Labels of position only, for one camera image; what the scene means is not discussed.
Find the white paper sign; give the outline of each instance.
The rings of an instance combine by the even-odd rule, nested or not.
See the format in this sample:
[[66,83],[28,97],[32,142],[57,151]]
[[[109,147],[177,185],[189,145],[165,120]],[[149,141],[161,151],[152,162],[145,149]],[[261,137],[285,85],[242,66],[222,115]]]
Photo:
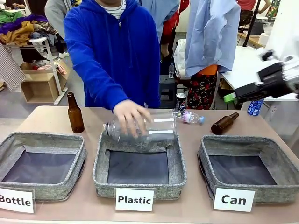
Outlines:
[[34,213],[33,193],[0,188],[0,208],[11,211]]
[[130,211],[152,211],[153,190],[116,189],[115,209]]
[[254,190],[217,188],[214,209],[250,212],[254,194]]

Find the finger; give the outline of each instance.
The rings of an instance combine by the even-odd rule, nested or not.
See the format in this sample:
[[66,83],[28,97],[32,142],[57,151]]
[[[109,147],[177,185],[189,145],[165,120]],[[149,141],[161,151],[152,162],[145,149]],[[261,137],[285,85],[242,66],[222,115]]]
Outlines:
[[142,134],[146,135],[146,128],[145,128],[144,118],[142,118],[142,116],[140,115],[138,110],[132,111],[132,114],[133,114],[135,120],[137,121],[139,129],[142,131]]
[[133,137],[137,138],[138,136],[137,136],[137,132],[136,132],[135,122],[134,122],[132,115],[130,113],[127,113],[127,114],[125,114],[125,117],[126,117],[127,124],[131,130]]
[[139,106],[139,107],[137,108],[137,110],[138,110],[139,113],[140,113],[141,115],[143,115],[148,121],[150,121],[150,122],[153,121],[152,118],[151,118],[150,112],[149,112],[147,109],[145,109],[145,108],[142,107],[142,106]]
[[121,116],[117,116],[119,122],[120,122],[120,125],[121,125],[121,129],[123,131],[123,133],[125,133],[125,135],[128,134],[128,129],[127,129],[127,124],[126,124],[126,118],[124,115],[121,115]]

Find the black pole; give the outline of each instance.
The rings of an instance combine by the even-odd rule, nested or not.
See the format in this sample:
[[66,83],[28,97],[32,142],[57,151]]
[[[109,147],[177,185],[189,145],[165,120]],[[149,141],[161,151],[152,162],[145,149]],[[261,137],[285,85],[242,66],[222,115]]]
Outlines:
[[247,33],[247,36],[246,36],[246,38],[245,38],[243,47],[247,47],[247,42],[248,42],[248,39],[249,39],[249,37],[250,37],[250,34],[251,34],[251,30],[252,30],[254,21],[256,20],[256,15],[257,15],[257,12],[258,12],[258,8],[260,7],[260,3],[261,3],[261,0],[257,0],[256,9],[254,10],[254,13],[253,13],[253,16],[252,16],[250,25],[249,25],[248,33]]

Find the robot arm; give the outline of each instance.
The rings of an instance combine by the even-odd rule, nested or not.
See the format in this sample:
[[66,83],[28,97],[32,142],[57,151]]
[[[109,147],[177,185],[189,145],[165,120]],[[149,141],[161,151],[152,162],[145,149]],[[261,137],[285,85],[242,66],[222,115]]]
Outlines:
[[239,103],[244,103],[269,96],[277,98],[293,92],[299,99],[299,58],[290,55],[283,61],[278,61],[273,51],[263,53],[261,58],[263,61],[274,61],[272,65],[258,72],[262,83],[250,83],[237,88],[235,93],[225,96],[224,101],[237,99]]

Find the light blue shirt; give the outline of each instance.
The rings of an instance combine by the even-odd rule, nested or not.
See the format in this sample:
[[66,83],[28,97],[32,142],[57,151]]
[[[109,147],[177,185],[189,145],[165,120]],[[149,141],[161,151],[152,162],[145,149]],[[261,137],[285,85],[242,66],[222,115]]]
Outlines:
[[240,6],[235,0],[190,0],[185,71],[190,77],[218,65],[230,71],[235,59]]
[[137,0],[139,4],[145,7],[156,24],[156,30],[159,42],[163,31],[163,22],[167,21],[177,11],[180,0]]

